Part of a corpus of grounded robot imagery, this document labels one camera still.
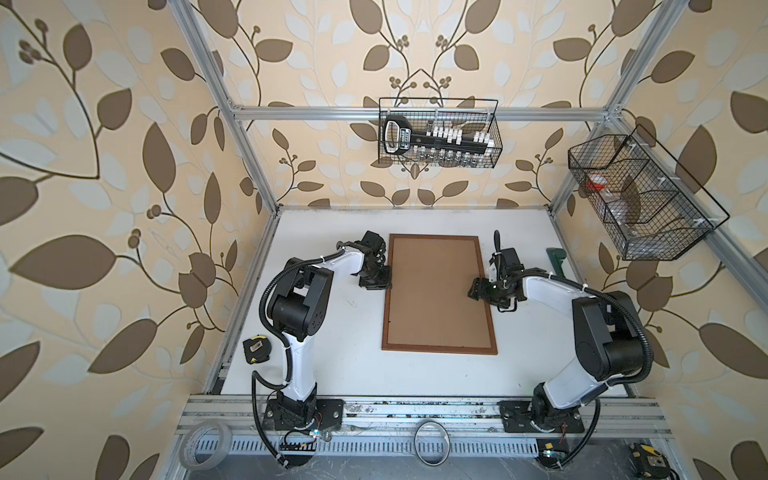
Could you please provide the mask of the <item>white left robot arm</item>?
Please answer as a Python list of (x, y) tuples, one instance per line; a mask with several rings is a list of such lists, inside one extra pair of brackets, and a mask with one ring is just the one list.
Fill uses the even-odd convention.
[(278, 431), (323, 431), (341, 426), (344, 402), (320, 399), (314, 377), (313, 340), (327, 314), (337, 275), (358, 279), (366, 290), (391, 288), (386, 242), (366, 232), (360, 240), (339, 242), (336, 251), (319, 258), (289, 259), (267, 285), (257, 306), (261, 325), (278, 341), (284, 354), (282, 380), (273, 383), (254, 371), (251, 396), (257, 388), (270, 391), (264, 416)]

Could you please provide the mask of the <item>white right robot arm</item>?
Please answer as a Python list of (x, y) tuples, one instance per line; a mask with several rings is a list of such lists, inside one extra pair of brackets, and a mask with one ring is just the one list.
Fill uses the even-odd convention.
[(476, 278), (468, 292), (500, 313), (532, 300), (568, 317), (575, 358), (555, 377), (538, 384), (529, 407), (510, 414), (541, 432), (566, 425), (578, 409), (615, 385), (640, 382), (650, 374), (653, 349), (631, 298), (605, 293), (540, 268), (526, 268), (513, 248), (495, 245), (489, 260), (496, 278)]

